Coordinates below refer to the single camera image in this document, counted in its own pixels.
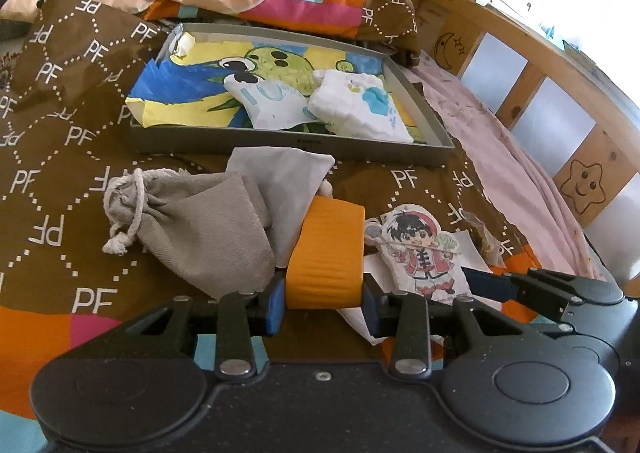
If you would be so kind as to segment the white tissue sheets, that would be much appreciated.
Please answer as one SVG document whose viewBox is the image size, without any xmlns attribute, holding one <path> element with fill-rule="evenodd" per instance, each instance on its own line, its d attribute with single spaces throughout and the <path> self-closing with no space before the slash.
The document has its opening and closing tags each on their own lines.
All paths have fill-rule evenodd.
<svg viewBox="0 0 640 453">
<path fill-rule="evenodd" d="M 454 271 L 452 271 L 454 275 L 454 290 L 457 294 L 470 294 L 469 285 L 463 277 L 461 268 L 464 267 L 486 273 L 490 273 L 490 269 L 475 248 L 468 230 L 454 233 L 454 236 L 460 245 L 460 253 L 454 258 Z M 401 282 L 400 285 L 397 285 L 397 282 L 392 277 L 392 270 L 386 265 L 380 253 L 375 253 L 363 258 L 363 271 L 370 273 L 384 291 L 397 291 L 398 289 L 401 291 L 414 291 L 413 282 Z M 371 346 L 383 343 L 383 338 L 374 338 L 369 333 L 360 309 L 338 309 L 337 312 L 347 324 L 363 339 L 367 340 Z"/>
</svg>

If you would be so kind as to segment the grey drawstring pouch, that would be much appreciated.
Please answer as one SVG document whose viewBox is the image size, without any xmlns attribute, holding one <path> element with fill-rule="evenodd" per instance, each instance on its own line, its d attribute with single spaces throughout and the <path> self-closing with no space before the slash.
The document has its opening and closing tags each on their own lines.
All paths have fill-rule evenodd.
<svg viewBox="0 0 640 453">
<path fill-rule="evenodd" d="M 105 254 L 124 256 L 139 242 L 210 297 L 261 291 L 276 272 L 270 213 L 247 176 L 137 168 L 110 180 L 103 209 L 110 221 Z"/>
</svg>

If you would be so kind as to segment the orange fabric roll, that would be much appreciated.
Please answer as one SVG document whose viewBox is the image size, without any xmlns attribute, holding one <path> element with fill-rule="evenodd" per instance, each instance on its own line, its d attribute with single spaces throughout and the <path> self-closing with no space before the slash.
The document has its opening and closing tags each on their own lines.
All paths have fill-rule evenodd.
<svg viewBox="0 0 640 453">
<path fill-rule="evenodd" d="M 286 269 L 286 306 L 294 310 L 358 307 L 363 231 L 361 205 L 314 198 Z"/>
</svg>

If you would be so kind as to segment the light grey cloth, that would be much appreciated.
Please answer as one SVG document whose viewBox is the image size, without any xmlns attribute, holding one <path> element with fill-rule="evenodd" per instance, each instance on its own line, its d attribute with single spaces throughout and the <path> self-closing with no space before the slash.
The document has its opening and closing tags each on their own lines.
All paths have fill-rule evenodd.
<svg viewBox="0 0 640 453">
<path fill-rule="evenodd" d="M 252 179 L 271 217 L 268 239 L 277 268 L 286 268 L 311 202 L 335 158 L 296 148 L 235 148 L 227 172 Z"/>
</svg>

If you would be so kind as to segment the white tissue pack blue print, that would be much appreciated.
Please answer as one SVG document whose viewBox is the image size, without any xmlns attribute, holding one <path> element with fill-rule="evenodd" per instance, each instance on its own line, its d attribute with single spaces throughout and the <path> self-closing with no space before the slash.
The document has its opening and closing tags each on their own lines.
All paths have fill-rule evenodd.
<svg viewBox="0 0 640 453">
<path fill-rule="evenodd" d="M 229 75 L 224 79 L 224 88 L 242 103 L 254 128 L 290 129 L 319 121 L 308 110 L 307 98 L 281 80 L 253 77 L 241 82 L 236 75 Z"/>
</svg>

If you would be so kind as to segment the white cloth blue print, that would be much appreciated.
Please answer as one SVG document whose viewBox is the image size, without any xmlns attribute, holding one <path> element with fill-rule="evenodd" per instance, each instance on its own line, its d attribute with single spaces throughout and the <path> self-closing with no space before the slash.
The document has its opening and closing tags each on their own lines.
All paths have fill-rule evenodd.
<svg viewBox="0 0 640 453">
<path fill-rule="evenodd" d="M 308 111 L 342 137 L 411 143 L 408 129 L 382 80 L 371 74 L 318 70 Z"/>
</svg>

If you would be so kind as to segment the pink blanket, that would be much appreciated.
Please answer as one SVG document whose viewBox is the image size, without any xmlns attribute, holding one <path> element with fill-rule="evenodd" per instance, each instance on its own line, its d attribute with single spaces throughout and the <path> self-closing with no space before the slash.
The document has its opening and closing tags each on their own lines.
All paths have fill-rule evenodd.
<svg viewBox="0 0 640 453">
<path fill-rule="evenodd" d="M 524 235 L 541 267 L 612 283 L 552 179 L 460 80 L 427 54 L 406 71 L 471 158 L 488 200 Z"/>
</svg>

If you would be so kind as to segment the grey tray with cartoon liner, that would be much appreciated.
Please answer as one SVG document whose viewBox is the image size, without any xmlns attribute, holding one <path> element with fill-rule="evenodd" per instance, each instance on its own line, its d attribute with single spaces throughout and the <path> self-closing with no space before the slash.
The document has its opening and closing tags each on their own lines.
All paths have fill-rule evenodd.
<svg viewBox="0 0 640 453">
<path fill-rule="evenodd" d="M 439 166 L 454 143 L 386 54 L 248 25 L 183 23 L 125 102 L 143 153 L 292 147 Z"/>
</svg>

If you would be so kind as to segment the brown PF patterned quilt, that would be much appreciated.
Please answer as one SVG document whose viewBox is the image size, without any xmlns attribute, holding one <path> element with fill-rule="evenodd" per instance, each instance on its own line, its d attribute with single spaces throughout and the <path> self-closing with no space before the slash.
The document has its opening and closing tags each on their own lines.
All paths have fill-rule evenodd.
<svg viewBox="0 0 640 453">
<path fill-rule="evenodd" d="M 224 155 L 138 154 L 131 145 L 128 92 L 166 37 L 157 25 L 93 0 L 48 0 L 1 87 L 1 452 L 37 452 L 46 442 L 29 404 L 44 363 L 174 295 L 200 293 L 134 245 L 102 253 L 108 181 L 136 168 L 223 172 Z M 446 231 L 473 231 L 460 210 L 483 220 L 500 242 L 506 270 L 540 265 L 526 237 L 489 201 L 480 161 L 452 137 L 446 165 L 336 161 L 326 176 L 335 199 L 366 218 L 418 204 Z M 325 357 L 377 359 L 337 312 L 290 312 L 276 351 L 326 345 Z"/>
</svg>

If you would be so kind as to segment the wooden bed frame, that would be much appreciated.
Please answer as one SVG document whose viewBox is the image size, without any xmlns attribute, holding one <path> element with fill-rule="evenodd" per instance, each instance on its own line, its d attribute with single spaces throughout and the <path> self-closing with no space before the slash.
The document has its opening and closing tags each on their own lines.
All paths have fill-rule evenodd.
<svg viewBox="0 0 640 453">
<path fill-rule="evenodd" d="M 638 294 L 638 106 L 590 60 L 501 11 L 501 0 L 413 2 L 422 50 L 514 132 L 606 268 Z"/>
</svg>

